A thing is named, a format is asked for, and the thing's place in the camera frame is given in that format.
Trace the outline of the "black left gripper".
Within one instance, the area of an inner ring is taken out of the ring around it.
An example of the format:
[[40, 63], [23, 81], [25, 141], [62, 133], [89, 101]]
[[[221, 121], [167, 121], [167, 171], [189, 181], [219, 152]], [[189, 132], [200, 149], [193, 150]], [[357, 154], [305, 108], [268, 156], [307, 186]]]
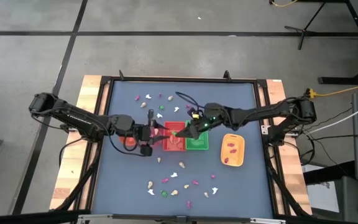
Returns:
[[164, 125], [158, 123], [154, 120], [154, 125], [146, 124], [135, 124], [132, 127], [132, 137], [135, 139], [137, 144], [141, 142], [146, 142], [146, 144], [153, 145], [157, 140], [169, 139], [170, 136], [154, 136], [155, 128], [157, 129], [167, 129]]

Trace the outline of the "green slotted plastic basket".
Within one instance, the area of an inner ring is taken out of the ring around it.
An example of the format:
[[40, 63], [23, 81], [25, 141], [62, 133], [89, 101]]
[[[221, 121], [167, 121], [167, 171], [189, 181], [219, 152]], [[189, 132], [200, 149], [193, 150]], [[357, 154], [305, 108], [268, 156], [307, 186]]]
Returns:
[[186, 150], [206, 151], [209, 149], [209, 133], [203, 132], [198, 139], [186, 138]]

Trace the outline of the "wooden side board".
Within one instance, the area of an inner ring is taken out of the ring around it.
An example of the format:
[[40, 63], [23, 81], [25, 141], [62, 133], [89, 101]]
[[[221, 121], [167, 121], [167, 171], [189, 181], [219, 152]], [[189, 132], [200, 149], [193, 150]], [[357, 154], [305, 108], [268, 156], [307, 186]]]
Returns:
[[[275, 104], [286, 98], [283, 83], [281, 80], [267, 80], [267, 93], [270, 103]], [[278, 150], [269, 147], [270, 161], [273, 168], [278, 172], [278, 162], [281, 162], [281, 172], [286, 188], [294, 197], [301, 208], [312, 214], [309, 196], [306, 189], [303, 170], [299, 158], [299, 152], [296, 148], [296, 141], [293, 136], [286, 135], [284, 145], [279, 146]]]
[[[86, 111], [103, 114], [109, 93], [110, 82], [104, 83], [101, 75], [86, 75], [83, 78], [77, 107]], [[80, 139], [76, 131], [68, 135], [69, 144], [62, 154], [62, 163], [58, 170], [57, 180], [50, 201], [50, 209], [57, 208], [73, 191], [80, 178], [92, 163], [96, 154], [96, 143], [89, 144]]]

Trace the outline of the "orange plastic bin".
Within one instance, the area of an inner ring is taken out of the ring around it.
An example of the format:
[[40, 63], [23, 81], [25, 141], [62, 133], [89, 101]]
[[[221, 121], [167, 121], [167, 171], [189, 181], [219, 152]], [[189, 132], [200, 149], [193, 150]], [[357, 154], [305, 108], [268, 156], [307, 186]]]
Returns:
[[120, 142], [122, 142], [123, 144], [125, 144], [127, 147], [133, 147], [136, 145], [136, 141], [134, 138], [130, 138], [130, 137], [119, 137]]

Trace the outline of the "black stand base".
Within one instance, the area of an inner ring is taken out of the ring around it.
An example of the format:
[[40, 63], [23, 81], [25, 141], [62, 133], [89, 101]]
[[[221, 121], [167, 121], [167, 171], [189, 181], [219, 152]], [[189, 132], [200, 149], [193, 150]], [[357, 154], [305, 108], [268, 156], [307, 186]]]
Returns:
[[353, 77], [318, 77], [321, 85], [358, 85], [358, 74]]

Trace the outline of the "yellow plastic bin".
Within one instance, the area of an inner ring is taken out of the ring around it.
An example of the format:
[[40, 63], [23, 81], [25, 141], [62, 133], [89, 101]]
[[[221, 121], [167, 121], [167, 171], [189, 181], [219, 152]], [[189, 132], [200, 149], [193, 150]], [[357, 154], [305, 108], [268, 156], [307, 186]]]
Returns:
[[[234, 147], [228, 147], [228, 143], [234, 143]], [[226, 166], [240, 167], [244, 163], [246, 142], [244, 138], [236, 134], [225, 134], [221, 144], [221, 162]], [[230, 153], [230, 150], [237, 149], [236, 153]], [[229, 158], [227, 164], [224, 163], [225, 158]]]

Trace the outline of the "red slotted plastic basket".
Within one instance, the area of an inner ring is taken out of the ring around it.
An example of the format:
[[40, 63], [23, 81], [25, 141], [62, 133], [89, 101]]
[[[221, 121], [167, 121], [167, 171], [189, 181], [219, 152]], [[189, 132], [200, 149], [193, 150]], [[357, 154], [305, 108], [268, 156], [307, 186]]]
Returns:
[[[171, 136], [172, 131], [177, 131], [179, 128], [183, 127], [184, 124], [183, 121], [166, 121], [164, 123], [164, 126], [167, 128], [165, 130], [165, 136]], [[163, 140], [163, 150], [164, 151], [185, 151], [185, 138], [181, 138], [181, 143], [175, 145], [172, 145], [169, 141], [169, 139]]]

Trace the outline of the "silver metal bar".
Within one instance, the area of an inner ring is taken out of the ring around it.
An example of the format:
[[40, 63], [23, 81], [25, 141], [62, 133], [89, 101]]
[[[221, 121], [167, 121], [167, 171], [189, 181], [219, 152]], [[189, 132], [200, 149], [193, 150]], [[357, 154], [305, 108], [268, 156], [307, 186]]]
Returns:
[[258, 224], [287, 224], [285, 220], [268, 218], [231, 218], [231, 217], [191, 217], [185, 215], [158, 216], [158, 215], [121, 215], [121, 214], [103, 214], [103, 215], [79, 215], [78, 220], [88, 221], [97, 219], [121, 219], [121, 220], [160, 220], [173, 221], [178, 223], [188, 222], [233, 222], [233, 223], [258, 223]]

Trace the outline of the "light grey box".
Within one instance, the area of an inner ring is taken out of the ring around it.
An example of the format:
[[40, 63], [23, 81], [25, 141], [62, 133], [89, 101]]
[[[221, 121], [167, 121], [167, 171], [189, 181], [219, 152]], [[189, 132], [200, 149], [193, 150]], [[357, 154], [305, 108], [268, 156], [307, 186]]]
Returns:
[[342, 181], [332, 180], [306, 186], [312, 208], [329, 212], [340, 212]]

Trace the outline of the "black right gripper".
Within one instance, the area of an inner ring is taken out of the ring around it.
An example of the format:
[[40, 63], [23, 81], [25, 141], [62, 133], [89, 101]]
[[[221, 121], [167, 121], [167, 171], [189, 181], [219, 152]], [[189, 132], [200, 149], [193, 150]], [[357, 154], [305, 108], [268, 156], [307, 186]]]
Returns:
[[203, 132], [206, 132], [214, 127], [216, 118], [202, 117], [199, 119], [192, 119], [185, 121], [184, 126], [176, 131], [175, 136], [178, 138], [193, 138], [198, 139]]

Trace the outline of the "black tripod stand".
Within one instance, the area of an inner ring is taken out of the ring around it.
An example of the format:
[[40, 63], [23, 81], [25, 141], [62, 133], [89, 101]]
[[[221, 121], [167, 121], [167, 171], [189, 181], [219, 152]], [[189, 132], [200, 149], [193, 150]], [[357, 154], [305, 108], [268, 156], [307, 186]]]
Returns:
[[322, 10], [322, 8], [325, 6], [326, 1], [324, 1], [320, 7], [318, 8], [318, 10], [313, 14], [313, 17], [308, 21], [308, 23], [305, 25], [304, 28], [300, 29], [300, 28], [296, 28], [296, 27], [291, 27], [291, 26], [284, 26], [285, 29], [287, 30], [292, 30], [295, 31], [297, 33], [300, 33], [300, 39], [298, 42], [298, 50], [302, 49], [303, 46], [303, 42], [305, 40], [306, 37], [309, 37], [311, 35], [314, 34], [313, 31], [308, 30], [309, 26], [312, 24], [312, 22], [315, 20], [316, 16], [320, 13], [320, 11]]

